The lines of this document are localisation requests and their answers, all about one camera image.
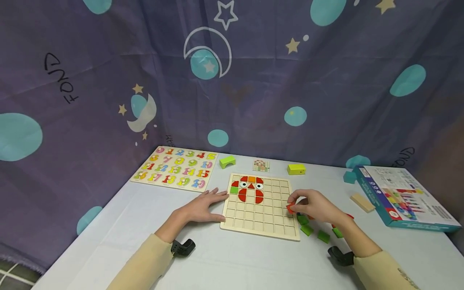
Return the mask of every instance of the green square piece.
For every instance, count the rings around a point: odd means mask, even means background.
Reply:
[[[343,238],[342,232],[339,229],[335,228],[335,229],[332,229],[332,231],[337,236],[337,238]]]
[[[312,234],[314,230],[309,225],[302,225],[301,231],[309,237],[309,235]]]
[[[229,190],[229,193],[238,194],[238,187],[231,187],[231,190]]]
[[[307,218],[306,216],[304,216],[304,215],[298,215],[296,218],[298,219],[298,222],[299,222],[302,226],[305,225],[305,224],[307,224],[307,223],[309,223],[308,218]]]
[[[328,244],[330,241],[330,236],[328,233],[319,231],[317,234],[317,238],[320,239],[322,242]]]

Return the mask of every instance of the floor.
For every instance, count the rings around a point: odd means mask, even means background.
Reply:
[[[39,278],[35,271],[0,260],[0,290],[30,290]]]

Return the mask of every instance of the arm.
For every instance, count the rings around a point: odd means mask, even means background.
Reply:
[[[305,213],[321,222],[335,225],[353,251],[354,269],[367,290],[419,289],[398,263],[371,240],[344,212],[316,190],[296,190],[288,203],[304,197],[291,206],[295,212]]]
[[[215,188],[205,191],[185,206],[176,209],[166,222],[151,234],[113,279],[107,290],[148,290],[166,271],[173,257],[172,242],[189,221],[221,222],[225,218],[210,213],[211,204],[227,199]]]

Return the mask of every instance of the wooden grid board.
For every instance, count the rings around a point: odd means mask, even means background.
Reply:
[[[130,181],[203,192],[217,157],[216,152],[158,146]]]
[[[227,191],[221,229],[300,241],[296,214],[287,210],[287,179],[232,173]]]

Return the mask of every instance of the right hand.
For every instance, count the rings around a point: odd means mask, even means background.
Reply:
[[[296,202],[300,197],[305,197],[290,209],[297,213],[304,213],[318,221],[337,225],[342,221],[351,219],[333,203],[331,203],[322,193],[314,189],[295,190],[287,200],[288,203]]]

